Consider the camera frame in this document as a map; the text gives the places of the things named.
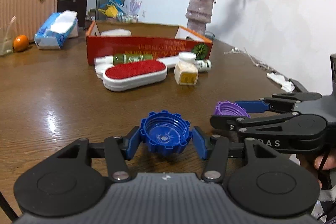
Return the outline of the person's right hand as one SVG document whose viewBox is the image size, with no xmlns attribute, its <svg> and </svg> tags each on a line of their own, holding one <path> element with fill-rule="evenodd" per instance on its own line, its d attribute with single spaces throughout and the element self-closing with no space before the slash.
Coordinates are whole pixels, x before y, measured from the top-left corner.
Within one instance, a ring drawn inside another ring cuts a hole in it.
<svg viewBox="0 0 336 224">
<path fill-rule="evenodd" d="M 318 178 L 318 170 L 332 170 L 335 169 L 335 150 L 331 151 L 328 156 L 318 156 L 313 163 L 314 168 L 317 170 L 315 177 L 318 180 L 319 188 L 322 189 L 323 183 Z"/>
</svg>

